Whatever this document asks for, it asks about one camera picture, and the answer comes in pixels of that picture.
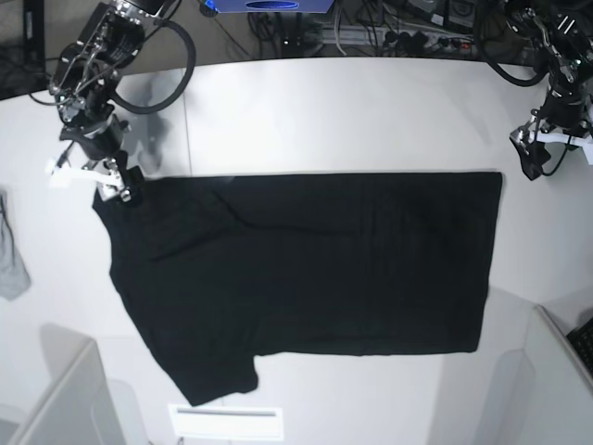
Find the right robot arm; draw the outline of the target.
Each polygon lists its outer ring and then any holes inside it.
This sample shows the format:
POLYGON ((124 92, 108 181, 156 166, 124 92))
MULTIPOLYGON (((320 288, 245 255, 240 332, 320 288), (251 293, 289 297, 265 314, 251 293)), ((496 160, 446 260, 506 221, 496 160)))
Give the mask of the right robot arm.
POLYGON ((77 41, 61 52, 48 85, 62 122, 59 138, 79 146, 87 161, 74 169, 69 165, 69 152, 64 151, 52 172, 57 182, 90 180, 105 201, 137 200, 144 176, 139 168, 128 166, 122 143, 129 123, 117 117, 115 108, 138 116, 158 113, 172 105, 190 82, 196 46, 186 29, 167 15, 171 7, 170 1, 101 2, 77 41), (181 38, 186 49, 185 72, 164 100, 151 106, 135 105, 117 91, 120 70, 162 29, 181 38))

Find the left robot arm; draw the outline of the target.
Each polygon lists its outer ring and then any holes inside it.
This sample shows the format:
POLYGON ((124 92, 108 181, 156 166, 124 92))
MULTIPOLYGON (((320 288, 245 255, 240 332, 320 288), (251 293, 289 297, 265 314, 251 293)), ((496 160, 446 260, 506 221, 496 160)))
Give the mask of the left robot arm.
POLYGON ((479 57, 502 79, 518 87, 543 80, 543 104, 510 133, 527 179, 554 175, 576 149, 592 156, 592 3, 590 1, 478 1, 473 25, 479 57), (535 52, 534 76, 505 71, 486 50, 483 28, 499 13, 535 52))

